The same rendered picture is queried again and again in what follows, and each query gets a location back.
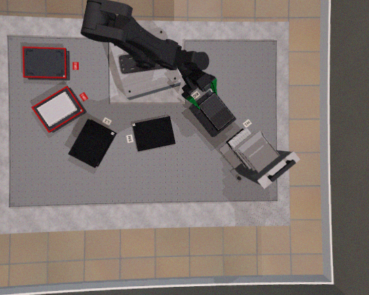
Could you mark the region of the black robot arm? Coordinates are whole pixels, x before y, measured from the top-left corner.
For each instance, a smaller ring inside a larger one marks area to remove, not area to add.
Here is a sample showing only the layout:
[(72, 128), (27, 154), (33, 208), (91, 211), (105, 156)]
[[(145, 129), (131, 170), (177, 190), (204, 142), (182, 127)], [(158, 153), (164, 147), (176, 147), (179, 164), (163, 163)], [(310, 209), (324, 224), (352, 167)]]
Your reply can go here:
[(131, 16), (132, 10), (129, 5), (116, 1), (87, 0), (81, 34), (95, 41), (113, 43), (126, 51), (127, 55), (119, 56), (123, 74), (162, 68), (173, 71), (178, 67), (182, 75), (190, 73), (182, 76), (190, 89), (209, 90), (211, 80), (202, 71), (209, 65), (208, 55), (187, 52), (171, 39), (157, 38), (137, 23)]

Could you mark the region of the white rectangular plate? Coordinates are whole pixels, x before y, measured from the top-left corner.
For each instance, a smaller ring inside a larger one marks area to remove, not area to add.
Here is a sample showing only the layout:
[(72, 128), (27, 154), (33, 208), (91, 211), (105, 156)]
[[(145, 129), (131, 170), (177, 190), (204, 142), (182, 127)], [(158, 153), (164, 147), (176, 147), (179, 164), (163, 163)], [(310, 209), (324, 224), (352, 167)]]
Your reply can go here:
[(41, 113), (46, 123), (49, 126), (52, 126), (69, 116), (71, 113), (77, 111), (77, 108), (69, 98), (68, 94), (63, 92), (37, 108), (37, 110)]

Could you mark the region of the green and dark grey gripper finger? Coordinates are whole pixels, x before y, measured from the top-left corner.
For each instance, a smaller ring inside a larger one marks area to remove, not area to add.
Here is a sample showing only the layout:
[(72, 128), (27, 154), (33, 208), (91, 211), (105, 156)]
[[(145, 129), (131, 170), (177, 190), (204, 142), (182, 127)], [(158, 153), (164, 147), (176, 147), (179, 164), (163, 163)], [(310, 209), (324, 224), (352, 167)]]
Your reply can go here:
[(195, 99), (194, 99), (192, 96), (189, 96), (189, 97), (187, 98), (187, 100), (188, 100), (189, 102), (193, 103), (193, 104), (194, 104), (198, 109), (200, 109), (200, 108), (199, 108), (199, 106), (198, 106), (198, 104), (196, 103)]
[(216, 82), (217, 82), (217, 79), (213, 80), (213, 81), (211, 82), (211, 86), (210, 86), (210, 88), (211, 88), (211, 89), (212, 89), (212, 91), (213, 91), (213, 92), (215, 92), (215, 93), (216, 93), (216, 95), (217, 95), (217, 91), (216, 91)]

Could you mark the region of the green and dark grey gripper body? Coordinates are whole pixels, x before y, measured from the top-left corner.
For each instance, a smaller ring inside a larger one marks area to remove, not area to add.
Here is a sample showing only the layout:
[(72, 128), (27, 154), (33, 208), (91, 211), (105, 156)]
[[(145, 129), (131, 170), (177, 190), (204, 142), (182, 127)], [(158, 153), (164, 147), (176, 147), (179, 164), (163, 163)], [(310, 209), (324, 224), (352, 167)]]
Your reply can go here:
[[(184, 75), (182, 75), (182, 76), (186, 76), (186, 75), (189, 75), (190, 73), (188, 72), (187, 74), (184, 74)], [(216, 79), (216, 77), (215, 76), (213, 76), (213, 75), (209, 75), (209, 74), (207, 74), (208, 75), (208, 77), (210, 78), (210, 80), (211, 80), (211, 82), (213, 81), (213, 80), (215, 80)], [(187, 86), (187, 84), (185, 85), (185, 86), (183, 86), (182, 87), (182, 90), (184, 91), (181, 95), (184, 97), (184, 98), (188, 98), (190, 95), (191, 95), (191, 93), (194, 91), (194, 90), (196, 90), (198, 87), (195, 87), (193, 90), (192, 89), (190, 89), (188, 86)]]

